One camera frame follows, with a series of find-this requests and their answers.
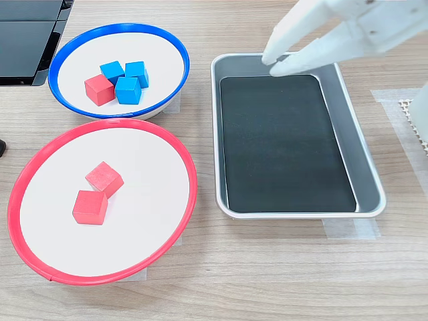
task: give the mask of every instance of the blue-rimmed bowl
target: blue-rimmed bowl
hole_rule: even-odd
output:
[[[150,78],[140,104],[117,99],[97,106],[85,92],[84,81],[100,74],[100,65],[118,60],[144,61]],[[68,42],[51,63],[48,81],[53,95],[65,107],[92,118],[147,119],[162,111],[180,92],[189,75],[186,48],[171,33],[141,23],[117,23],[87,31]]]

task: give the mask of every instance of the wooden table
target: wooden table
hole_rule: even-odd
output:
[[[376,240],[328,239],[321,221],[234,221],[214,200],[209,64],[224,53],[260,52],[295,1],[76,1],[61,45],[108,23],[155,24],[191,57],[181,112],[150,121],[176,134],[199,177],[183,234],[148,268],[147,281],[92,288],[49,283],[16,254],[7,202],[28,160],[51,139],[88,122],[47,84],[0,88],[1,320],[428,320],[428,202],[393,127],[370,90],[421,87],[428,35],[386,58],[341,64],[388,197]],[[331,28],[323,27],[296,48]]]

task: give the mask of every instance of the silver tray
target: silver tray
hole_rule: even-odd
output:
[[[338,65],[324,66],[305,74],[314,76],[320,83],[348,180],[354,193],[356,210],[345,213],[238,213],[229,208],[223,149],[220,81],[226,77],[269,76],[269,68],[261,63],[260,53],[245,53],[225,54],[215,58],[211,64],[215,196],[218,206],[228,216],[234,219],[368,218],[377,216],[385,209],[385,192]]]

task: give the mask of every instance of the black rubber mat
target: black rubber mat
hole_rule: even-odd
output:
[[[224,78],[220,95],[231,210],[355,211],[316,78]]]

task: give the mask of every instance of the blue block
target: blue block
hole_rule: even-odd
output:
[[[144,62],[128,62],[125,64],[126,77],[137,77],[141,88],[148,87],[148,74]]]
[[[119,104],[137,105],[141,98],[141,88],[137,78],[119,77],[116,87]]]
[[[113,85],[116,85],[118,82],[119,77],[124,77],[125,72],[123,71],[122,66],[119,64],[118,61],[115,62],[109,62],[108,64],[104,64],[100,66],[101,73],[106,76],[108,80]]]

